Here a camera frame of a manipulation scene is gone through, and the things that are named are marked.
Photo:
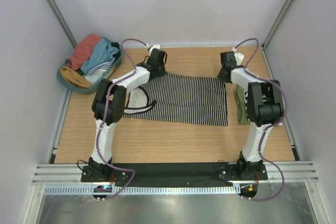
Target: blue cloth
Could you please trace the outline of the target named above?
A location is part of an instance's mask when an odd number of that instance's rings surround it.
[[[113,55],[119,52],[118,48],[112,47],[111,41],[102,38],[93,48],[90,59],[81,66],[84,74],[87,74],[91,69],[106,61],[114,61]]]

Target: gray floor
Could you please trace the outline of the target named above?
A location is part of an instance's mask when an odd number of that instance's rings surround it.
[[[256,198],[269,197],[280,184],[260,184]],[[123,196],[91,202],[92,196],[44,196],[39,224],[108,223],[317,223],[304,183],[288,183],[281,195],[251,202],[237,195]]]

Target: white backdrop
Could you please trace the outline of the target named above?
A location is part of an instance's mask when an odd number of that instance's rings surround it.
[[[268,46],[301,158],[312,160],[336,223],[335,0],[296,0]]]
[[[56,71],[72,50],[45,0],[0,0],[1,223],[21,223],[47,162],[66,92]]]
[[[75,39],[97,33],[168,46],[264,41],[285,0],[55,0]]]

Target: brown cloth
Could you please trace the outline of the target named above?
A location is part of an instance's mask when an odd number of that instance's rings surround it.
[[[85,37],[75,48],[72,56],[68,58],[71,63],[68,63],[68,67],[77,70],[85,61],[87,61],[94,49],[94,46],[101,40],[98,35],[89,34]]]
[[[89,88],[92,86],[92,83],[88,82],[83,76],[81,76],[76,71],[72,70],[69,67],[63,66],[59,69],[61,76],[69,84],[75,86],[76,88]]]

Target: green towel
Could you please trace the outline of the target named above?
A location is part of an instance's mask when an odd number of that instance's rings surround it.
[[[247,113],[244,101],[244,89],[237,85],[236,89],[236,103],[237,103],[237,119],[240,124],[249,124],[250,121],[247,120]]]

